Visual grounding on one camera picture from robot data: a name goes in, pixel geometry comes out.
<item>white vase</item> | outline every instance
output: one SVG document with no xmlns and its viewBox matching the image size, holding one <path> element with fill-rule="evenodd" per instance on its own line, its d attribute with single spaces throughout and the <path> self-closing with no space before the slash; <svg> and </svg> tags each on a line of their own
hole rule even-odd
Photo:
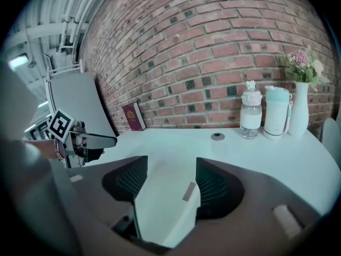
<svg viewBox="0 0 341 256">
<path fill-rule="evenodd" d="M 300 138 L 307 130 L 309 122 L 308 88 L 309 83 L 296 82 L 296 98 L 291 111 L 289 134 Z"/>
</svg>

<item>chair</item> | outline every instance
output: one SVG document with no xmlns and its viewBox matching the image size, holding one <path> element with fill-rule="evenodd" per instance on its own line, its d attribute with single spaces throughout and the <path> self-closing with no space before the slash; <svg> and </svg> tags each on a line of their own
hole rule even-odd
<svg viewBox="0 0 341 256">
<path fill-rule="evenodd" d="M 338 124 L 332 118 L 327 118 L 323 122 L 321 143 L 341 170 L 341 132 Z"/>
</svg>

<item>red book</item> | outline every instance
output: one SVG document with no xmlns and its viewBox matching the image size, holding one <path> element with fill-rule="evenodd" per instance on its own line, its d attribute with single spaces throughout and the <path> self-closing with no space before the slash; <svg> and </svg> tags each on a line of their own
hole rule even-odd
<svg viewBox="0 0 341 256">
<path fill-rule="evenodd" d="M 145 123 L 137 102 L 122 106 L 122 109 L 132 131 L 143 131 L 145 129 Z"/>
</svg>

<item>brick wall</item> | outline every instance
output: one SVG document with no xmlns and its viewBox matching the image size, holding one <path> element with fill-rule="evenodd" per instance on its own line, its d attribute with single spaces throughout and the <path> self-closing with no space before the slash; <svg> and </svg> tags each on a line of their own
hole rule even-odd
<svg viewBox="0 0 341 256">
<path fill-rule="evenodd" d="M 119 133 L 129 129 L 121 106 L 134 101 L 148 127 L 233 127 L 245 81 L 295 93 L 280 56 L 308 45 L 332 81 L 309 91 L 317 127 L 338 110 L 340 73 L 334 44 L 307 0 L 106 0 L 80 58 Z"/>
</svg>

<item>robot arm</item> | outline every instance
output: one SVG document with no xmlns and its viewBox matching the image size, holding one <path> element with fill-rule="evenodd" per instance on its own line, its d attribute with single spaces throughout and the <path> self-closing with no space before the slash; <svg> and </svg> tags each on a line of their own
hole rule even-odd
<svg viewBox="0 0 341 256">
<path fill-rule="evenodd" d="M 114 147 L 117 138 L 99 134 L 90 134 L 85 123 L 75 121 L 58 109 L 54 114 L 48 131 L 55 136 L 55 147 L 60 152 L 60 140 L 65 151 L 65 163 L 69 168 L 82 167 L 85 163 L 99 159 L 104 148 Z"/>
</svg>

